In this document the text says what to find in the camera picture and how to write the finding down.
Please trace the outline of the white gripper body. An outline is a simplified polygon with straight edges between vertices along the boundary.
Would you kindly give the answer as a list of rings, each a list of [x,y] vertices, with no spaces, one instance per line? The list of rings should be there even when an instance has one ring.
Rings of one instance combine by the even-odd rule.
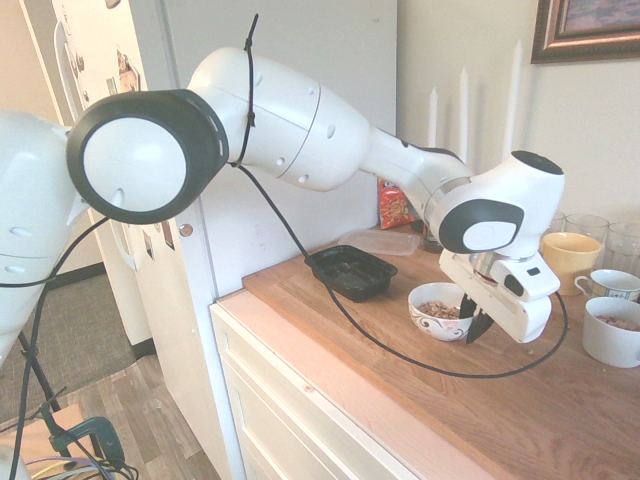
[[[519,343],[543,332],[551,314],[553,271],[537,250],[526,257],[443,250],[439,266],[476,302],[474,316],[483,310]]]

